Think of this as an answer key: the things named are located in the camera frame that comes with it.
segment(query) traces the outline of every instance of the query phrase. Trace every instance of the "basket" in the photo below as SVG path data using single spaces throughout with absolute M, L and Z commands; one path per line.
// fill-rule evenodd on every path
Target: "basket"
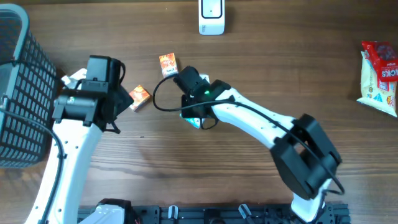
M 59 79 L 29 30 L 27 13 L 15 4 L 0 4 L 2 63 L 0 107 L 50 128 Z M 23 168 L 40 162 L 51 144 L 49 137 L 43 129 L 0 112 L 0 167 Z

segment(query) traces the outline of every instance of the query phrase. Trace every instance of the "candy wrapper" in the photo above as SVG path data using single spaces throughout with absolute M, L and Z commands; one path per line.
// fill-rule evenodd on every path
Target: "candy wrapper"
M 365 52 L 362 52 L 362 57 L 362 97 L 357 101 L 397 117 L 395 99 L 397 82 L 382 82 L 366 58 Z
M 206 79 L 210 83 L 209 76 L 206 74 L 199 74 L 202 79 Z M 185 121 L 188 121 L 188 123 L 192 124 L 195 128 L 199 129 L 200 128 L 200 118 L 182 118 Z
M 373 69 L 382 82 L 398 81 L 398 57 L 390 43 L 362 41 L 366 59 L 369 59 Z
M 150 94 L 141 85 L 138 85 L 129 94 L 131 98 L 134 100 L 134 103 L 130 105 L 130 108 L 133 111 L 141 107 L 150 98 Z
M 164 78 L 178 73 L 177 61 L 175 59 L 174 53 L 162 55 L 159 57 L 159 60 Z

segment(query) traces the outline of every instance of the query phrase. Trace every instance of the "white device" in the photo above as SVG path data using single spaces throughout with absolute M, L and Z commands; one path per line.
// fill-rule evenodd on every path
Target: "white device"
M 225 0 L 198 0 L 199 33 L 220 35 L 225 30 Z
M 74 88 L 77 80 L 84 78 L 86 69 L 81 69 L 76 74 L 62 80 L 69 88 Z M 272 117 L 287 129 L 293 128 L 291 116 L 284 116 L 269 111 L 243 97 L 237 90 L 230 88 L 225 90 L 216 100 L 224 100 L 233 96 L 236 102 L 251 106 L 252 108 Z M 265 147 L 271 149 L 276 138 L 282 138 L 286 133 L 280 128 L 270 124 L 257 113 L 240 106 L 224 103 L 212 106 L 216 117 L 225 123 L 232 124 L 258 139 Z M 55 193 L 50 212 L 47 217 L 49 223 L 76 223 L 80 198 L 83 192 L 85 178 L 90 166 L 90 159 L 97 143 L 102 136 L 102 130 L 95 124 L 84 126 L 82 121 L 63 119 L 61 123 L 54 124 L 53 130 L 58 135 L 67 157 L 64 159 L 59 187 Z M 45 206 L 49 200 L 58 165 L 58 147 L 52 141 L 49 161 L 47 163 L 40 189 L 26 221 L 28 224 L 38 224 L 42 218 Z M 320 187 L 318 195 L 314 199 L 305 200 L 294 194 L 291 204 L 292 211 L 306 222 L 311 222 L 317 216 L 321 200 L 322 190 L 327 189 L 331 179 L 328 179 Z M 82 224 L 122 224 L 124 223 L 124 209 L 117 205 L 99 205 L 94 213 L 84 219 Z

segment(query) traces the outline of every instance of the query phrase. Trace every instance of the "plastic basket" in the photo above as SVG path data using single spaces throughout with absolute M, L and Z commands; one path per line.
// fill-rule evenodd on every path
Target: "plastic basket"
M 25 10 L 0 4 L 0 106 L 51 126 L 59 80 L 55 67 L 29 30 Z M 0 112 L 0 167 L 23 168 L 40 162 L 49 135 L 37 126 Z

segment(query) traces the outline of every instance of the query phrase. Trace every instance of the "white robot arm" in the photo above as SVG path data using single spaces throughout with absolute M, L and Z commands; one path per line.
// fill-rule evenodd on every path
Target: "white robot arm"
M 108 59 L 90 57 L 88 71 L 90 72 L 95 64 L 101 63 L 101 60 Z M 70 88 L 79 87 L 79 84 L 81 84 L 83 90 L 88 93 L 95 91 L 88 90 L 92 86 L 90 84 L 103 82 L 110 83 L 109 86 L 111 86 L 112 80 L 116 79 L 96 78 L 93 81 L 93 76 L 88 74 L 85 79 L 82 79 L 82 82 L 73 81 L 74 77 L 79 77 L 77 79 L 84 78 L 84 73 L 86 73 L 86 70 L 80 70 L 72 76 L 71 80 L 66 80 L 65 83 Z M 183 95 L 183 106 L 188 106 L 188 108 L 191 106 L 191 110 L 182 111 L 184 117 L 204 118 L 211 116 L 237 126 L 262 142 L 265 147 L 270 149 L 282 180 L 294 193 L 294 200 L 291 204 L 292 211 L 305 222 L 316 219 L 319 208 L 324 206 L 323 191 L 328 188 L 331 182 L 331 177 L 324 169 L 327 167 L 334 174 L 337 166 L 341 163 L 341 159 L 315 120 L 309 116 L 303 116 L 297 120 L 290 116 L 269 111 L 247 100 L 226 83 L 217 80 L 210 85 L 207 81 L 200 79 L 197 71 L 192 67 L 184 69 L 175 77 L 174 81 L 185 93 Z M 124 110 L 126 105 L 131 104 L 131 102 L 123 104 L 118 109 L 119 112 L 114 113 L 112 119 L 106 120 L 104 123 L 96 120 L 95 114 L 93 116 L 92 114 L 99 112 L 98 109 L 95 109 L 96 106 L 108 101 L 107 99 L 100 101 L 93 99 L 94 97 L 90 94 L 71 94 L 71 90 L 64 90 L 58 98 L 53 116 L 57 123 L 54 124 L 53 130 L 63 142 L 66 155 L 63 159 L 60 182 L 56 187 L 54 198 L 51 198 L 53 199 L 52 203 L 45 211 L 58 166 L 58 146 L 53 141 L 42 185 L 26 223 L 45 223 L 45 220 L 42 219 L 45 212 L 48 213 L 45 218 L 49 223 L 76 223 L 79 201 L 91 155 L 105 130 L 104 124 L 106 126 L 106 123 L 110 123 L 111 120 L 114 121 L 116 115 Z M 212 101 L 223 101 L 224 103 L 216 104 L 211 103 Z M 197 103 L 201 103 L 203 107 L 193 106 Z M 263 115 L 272 118 L 279 125 L 265 119 Z M 317 161 L 312 159 L 310 154 L 308 155 L 305 152 L 298 154 L 294 149 L 297 142 L 291 138 L 290 134 L 286 133 L 286 130 L 289 130 L 290 134 L 296 134 L 303 141 L 308 141 L 323 163 L 322 166 L 317 164 Z M 129 217 L 125 208 L 117 203 L 102 203 L 96 207 L 93 214 L 81 223 L 122 224 L 125 223 L 126 219 L 129 219 Z

